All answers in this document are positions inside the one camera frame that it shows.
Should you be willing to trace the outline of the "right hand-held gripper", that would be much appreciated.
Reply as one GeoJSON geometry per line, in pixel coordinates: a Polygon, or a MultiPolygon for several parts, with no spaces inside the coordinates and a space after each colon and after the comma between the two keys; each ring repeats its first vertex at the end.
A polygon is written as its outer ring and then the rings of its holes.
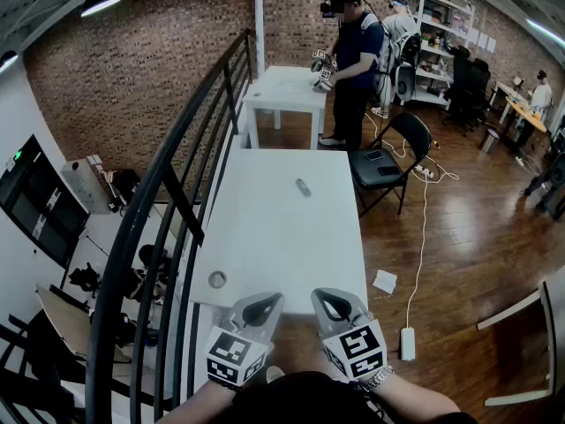
{"type": "Polygon", "coordinates": [[[387,364],[387,346],[380,323],[368,312],[360,298],[350,292],[332,289],[332,315],[326,293],[316,288],[311,293],[317,316],[323,352],[350,381],[378,371],[387,364]]]}

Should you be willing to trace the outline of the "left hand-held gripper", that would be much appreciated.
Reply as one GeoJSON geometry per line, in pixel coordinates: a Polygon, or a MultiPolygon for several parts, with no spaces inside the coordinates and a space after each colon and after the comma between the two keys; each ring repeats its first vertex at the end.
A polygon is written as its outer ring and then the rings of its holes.
{"type": "Polygon", "coordinates": [[[237,301],[230,320],[221,319],[205,345],[207,377],[227,388],[242,388],[273,351],[272,338],[284,308],[278,292],[263,292],[237,301]]]}

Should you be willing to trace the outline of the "person's right forearm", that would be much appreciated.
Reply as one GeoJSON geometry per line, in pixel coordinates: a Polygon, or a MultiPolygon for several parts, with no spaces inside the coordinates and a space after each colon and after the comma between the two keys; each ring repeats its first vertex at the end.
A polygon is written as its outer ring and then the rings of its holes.
{"type": "Polygon", "coordinates": [[[461,412],[449,397],[420,387],[395,373],[371,394],[396,417],[410,424],[429,424],[448,414],[461,412]]]}

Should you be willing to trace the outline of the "person's left forearm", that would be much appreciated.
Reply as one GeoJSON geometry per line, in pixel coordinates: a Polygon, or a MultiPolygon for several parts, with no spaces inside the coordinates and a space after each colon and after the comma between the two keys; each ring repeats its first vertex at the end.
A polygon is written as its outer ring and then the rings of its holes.
{"type": "Polygon", "coordinates": [[[208,424],[229,408],[241,390],[241,387],[207,381],[193,396],[155,424],[208,424]]]}

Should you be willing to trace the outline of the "white sheet of paper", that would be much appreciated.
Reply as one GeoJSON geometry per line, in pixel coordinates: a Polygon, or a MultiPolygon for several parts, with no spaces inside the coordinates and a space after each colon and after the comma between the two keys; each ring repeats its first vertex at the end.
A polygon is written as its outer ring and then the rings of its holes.
{"type": "Polygon", "coordinates": [[[392,295],[396,288],[396,281],[397,275],[379,269],[373,281],[373,286],[385,292],[386,294],[392,295]]]}

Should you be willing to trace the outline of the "white power adapter box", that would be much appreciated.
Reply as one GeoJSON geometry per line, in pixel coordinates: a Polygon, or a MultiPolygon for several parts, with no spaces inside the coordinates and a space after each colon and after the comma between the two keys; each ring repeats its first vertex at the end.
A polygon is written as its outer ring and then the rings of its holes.
{"type": "Polygon", "coordinates": [[[416,359],[415,330],[412,327],[401,329],[401,360],[412,361],[416,359]]]}

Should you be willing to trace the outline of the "silver metal wristwatch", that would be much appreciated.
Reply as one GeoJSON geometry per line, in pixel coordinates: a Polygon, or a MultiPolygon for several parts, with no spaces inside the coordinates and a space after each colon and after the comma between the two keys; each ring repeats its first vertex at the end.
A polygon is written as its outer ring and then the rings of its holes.
{"type": "Polygon", "coordinates": [[[391,366],[380,367],[370,373],[366,378],[356,380],[356,384],[365,393],[371,393],[381,386],[394,372],[391,366]]]}

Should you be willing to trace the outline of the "person's black shirt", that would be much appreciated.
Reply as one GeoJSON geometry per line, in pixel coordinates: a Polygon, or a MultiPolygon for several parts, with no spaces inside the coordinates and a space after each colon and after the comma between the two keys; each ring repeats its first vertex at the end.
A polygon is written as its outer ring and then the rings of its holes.
{"type": "MultiPolygon", "coordinates": [[[[355,383],[331,379],[324,373],[287,374],[266,385],[238,392],[216,424],[387,424],[368,403],[379,405],[395,424],[396,417],[376,396],[355,383]]],[[[452,413],[429,424],[478,424],[469,414],[452,413]]]]}

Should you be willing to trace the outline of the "black metal railing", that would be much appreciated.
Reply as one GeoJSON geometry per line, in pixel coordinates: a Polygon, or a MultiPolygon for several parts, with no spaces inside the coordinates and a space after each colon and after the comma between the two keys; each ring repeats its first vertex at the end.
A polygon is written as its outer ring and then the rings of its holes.
{"type": "Polygon", "coordinates": [[[94,308],[87,352],[85,409],[87,424],[112,424],[111,385],[117,319],[126,275],[158,194],[169,196],[159,226],[136,319],[129,398],[130,424],[141,424],[144,400],[142,370],[149,311],[157,279],[157,262],[174,215],[181,217],[173,249],[169,282],[158,327],[154,394],[150,405],[159,420],[183,396],[194,392],[200,305],[190,304],[196,255],[205,238],[204,217],[222,182],[232,141],[239,134],[241,98],[252,84],[249,38],[244,30],[184,106],[140,180],[117,231],[94,308]]]}

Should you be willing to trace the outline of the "black folding chair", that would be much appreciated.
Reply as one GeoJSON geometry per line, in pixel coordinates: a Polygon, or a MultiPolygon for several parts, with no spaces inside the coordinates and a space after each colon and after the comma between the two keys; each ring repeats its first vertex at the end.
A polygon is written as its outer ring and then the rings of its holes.
{"type": "Polygon", "coordinates": [[[431,147],[432,135],[427,125],[416,115],[402,112],[390,120],[369,148],[349,152],[354,190],[361,205],[358,216],[366,215],[390,192],[399,199],[398,214],[401,214],[409,175],[426,158],[431,147]],[[389,129],[393,129],[403,137],[414,155],[412,164],[406,170],[401,168],[393,154],[383,146],[383,136],[389,129]],[[369,162],[365,155],[375,150],[380,150],[384,157],[369,162]],[[402,174],[382,176],[378,168],[384,166],[396,166],[402,174]]]}

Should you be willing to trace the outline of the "wooden board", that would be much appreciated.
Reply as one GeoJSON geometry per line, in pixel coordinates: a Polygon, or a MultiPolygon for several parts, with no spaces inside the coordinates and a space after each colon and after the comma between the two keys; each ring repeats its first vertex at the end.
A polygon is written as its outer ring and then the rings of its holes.
{"type": "Polygon", "coordinates": [[[91,329],[88,314],[38,284],[35,292],[43,311],[70,352],[85,360],[91,329]]]}

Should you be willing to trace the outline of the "white metal cabinet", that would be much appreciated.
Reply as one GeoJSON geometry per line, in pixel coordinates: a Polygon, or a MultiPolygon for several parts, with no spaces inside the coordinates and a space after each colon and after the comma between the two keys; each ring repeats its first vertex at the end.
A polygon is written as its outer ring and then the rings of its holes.
{"type": "Polygon", "coordinates": [[[108,193],[87,159],[67,162],[61,174],[90,214],[110,213],[108,193]]]}

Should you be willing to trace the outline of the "white table with legs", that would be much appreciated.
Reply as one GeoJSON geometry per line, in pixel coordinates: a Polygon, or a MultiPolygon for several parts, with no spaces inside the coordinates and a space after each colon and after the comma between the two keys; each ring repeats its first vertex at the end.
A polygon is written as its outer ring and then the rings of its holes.
{"type": "Polygon", "coordinates": [[[243,98],[251,148],[259,148],[256,110],[272,110],[275,128],[281,128],[282,111],[311,115],[310,149],[316,150],[324,133],[326,94],[314,89],[318,75],[304,67],[270,66],[248,87],[243,98]]]}

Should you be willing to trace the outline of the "metal waste bin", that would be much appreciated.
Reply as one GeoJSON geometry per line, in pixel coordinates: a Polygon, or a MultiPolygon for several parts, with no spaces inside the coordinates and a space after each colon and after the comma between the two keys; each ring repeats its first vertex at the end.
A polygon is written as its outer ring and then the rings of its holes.
{"type": "Polygon", "coordinates": [[[498,144],[500,135],[494,130],[489,128],[483,137],[479,148],[484,153],[489,153],[498,144]]]}

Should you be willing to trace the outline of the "white round fan appliance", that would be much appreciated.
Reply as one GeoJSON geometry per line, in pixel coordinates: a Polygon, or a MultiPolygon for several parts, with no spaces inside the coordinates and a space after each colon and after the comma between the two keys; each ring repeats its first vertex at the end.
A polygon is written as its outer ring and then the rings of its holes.
{"type": "Polygon", "coordinates": [[[394,100],[401,106],[416,94],[416,69],[410,64],[399,65],[394,72],[394,100]]]}

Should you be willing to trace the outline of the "black framed window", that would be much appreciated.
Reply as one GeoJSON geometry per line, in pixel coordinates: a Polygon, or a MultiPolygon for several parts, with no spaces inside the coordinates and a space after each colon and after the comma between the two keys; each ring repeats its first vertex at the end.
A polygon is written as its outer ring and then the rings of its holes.
{"type": "Polygon", "coordinates": [[[67,269],[89,213],[34,136],[19,150],[22,155],[15,166],[0,176],[0,209],[51,260],[67,269]]]}

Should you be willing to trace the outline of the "black equipment stand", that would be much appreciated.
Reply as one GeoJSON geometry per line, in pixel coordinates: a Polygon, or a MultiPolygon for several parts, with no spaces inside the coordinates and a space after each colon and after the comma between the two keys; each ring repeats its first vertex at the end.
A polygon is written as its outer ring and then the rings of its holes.
{"type": "Polygon", "coordinates": [[[549,183],[550,188],[535,206],[535,209],[540,212],[546,212],[548,210],[549,201],[562,186],[565,186],[565,137],[557,147],[559,149],[556,151],[557,155],[553,163],[534,177],[530,184],[523,190],[523,196],[528,197],[532,192],[544,185],[545,182],[549,183]]]}

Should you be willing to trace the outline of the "black office chair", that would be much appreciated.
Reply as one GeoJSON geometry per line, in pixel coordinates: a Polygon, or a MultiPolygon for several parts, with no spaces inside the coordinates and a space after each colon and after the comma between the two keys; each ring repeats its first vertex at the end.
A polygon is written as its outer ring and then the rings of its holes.
{"type": "Polygon", "coordinates": [[[479,58],[470,62],[469,79],[465,86],[465,90],[470,93],[466,117],[470,132],[473,132],[474,127],[486,121],[486,111],[490,107],[486,91],[490,78],[491,73],[487,62],[479,58]]]}
{"type": "Polygon", "coordinates": [[[463,104],[468,97],[465,86],[470,73],[469,58],[471,54],[463,45],[452,48],[450,52],[454,55],[453,83],[445,94],[445,98],[449,101],[449,106],[447,109],[448,118],[444,123],[447,123],[448,120],[453,121],[462,128],[463,133],[466,133],[466,127],[463,121],[463,104]]]}

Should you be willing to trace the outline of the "round wooden desk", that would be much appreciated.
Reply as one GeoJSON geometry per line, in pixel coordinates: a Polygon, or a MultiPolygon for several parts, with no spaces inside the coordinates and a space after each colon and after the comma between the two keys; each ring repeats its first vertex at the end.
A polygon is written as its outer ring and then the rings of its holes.
{"type": "Polygon", "coordinates": [[[512,109],[510,116],[519,116],[524,121],[524,128],[516,141],[512,141],[508,137],[510,121],[507,122],[502,132],[502,135],[508,142],[507,146],[511,149],[512,153],[516,154],[520,151],[522,146],[531,137],[535,130],[538,130],[541,133],[546,133],[547,129],[541,120],[538,119],[523,102],[516,101],[508,96],[506,97],[506,102],[512,109]]]}

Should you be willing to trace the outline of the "white shelving unit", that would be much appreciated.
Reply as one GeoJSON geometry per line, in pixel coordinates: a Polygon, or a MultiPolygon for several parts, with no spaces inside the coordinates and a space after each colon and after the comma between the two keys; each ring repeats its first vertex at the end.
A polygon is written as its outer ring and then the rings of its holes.
{"type": "Polygon", "coordinates": [[[454,54],[470,43],[473,5],[450,0],[406,0],[421,34],[421,54],[415,72],[417,102],[447,109],[445,93],[454,81],[454,54]]]}

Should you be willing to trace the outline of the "white pillar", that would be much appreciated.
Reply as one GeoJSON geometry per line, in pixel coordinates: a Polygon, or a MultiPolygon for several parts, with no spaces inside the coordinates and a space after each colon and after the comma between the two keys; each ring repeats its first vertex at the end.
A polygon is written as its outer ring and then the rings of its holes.
{"type": "Polygon", "coordinates": [[[254,0],[257,74],[260,78],[265,70],[264,0],[254,0]]]}

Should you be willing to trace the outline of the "ceiling light strip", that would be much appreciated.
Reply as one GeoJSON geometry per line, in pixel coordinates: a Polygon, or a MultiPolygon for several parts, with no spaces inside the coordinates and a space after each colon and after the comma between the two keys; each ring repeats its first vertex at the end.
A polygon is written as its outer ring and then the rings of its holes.
{"type": "Polygon", "coordinates": [[[548,30],[544,26],[541,26],[539,23],[533,20],[527,19],[527,23],[534,29],[541,32],[544,36],[550,38],[553,42],[565,49],[565,39],[562,39],[559,35],[553,33],[552,31],[548,30]]]}

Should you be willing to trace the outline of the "white table frame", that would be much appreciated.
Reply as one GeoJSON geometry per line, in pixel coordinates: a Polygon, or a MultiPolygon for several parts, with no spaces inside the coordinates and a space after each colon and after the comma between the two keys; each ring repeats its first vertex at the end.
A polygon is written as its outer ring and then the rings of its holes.
{"type": "Polygon", "coordinates": [[[537,289],[514,305],[498,314],[479,322],[477,330],[482,330],[501,322],[526,307],[540,301],[544,309],[549,368],[544,390],[526,391],[510,396],[490,397],[485,406],[515,405],[541,398],[565,395],[565,265],[552,275],[544,278],[537,289]]]}

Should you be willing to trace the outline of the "white papers on wall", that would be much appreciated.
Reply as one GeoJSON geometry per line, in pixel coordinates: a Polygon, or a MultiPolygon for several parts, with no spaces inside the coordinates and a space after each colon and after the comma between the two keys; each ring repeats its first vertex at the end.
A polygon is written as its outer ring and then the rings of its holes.
{"type": "Polygon", "coordinates": [[[478,29],[470,27],[467,33],[467,41],[469,43],[479,46],[488,52],[494,53],[496,47],[496,40],[478,29]]]}

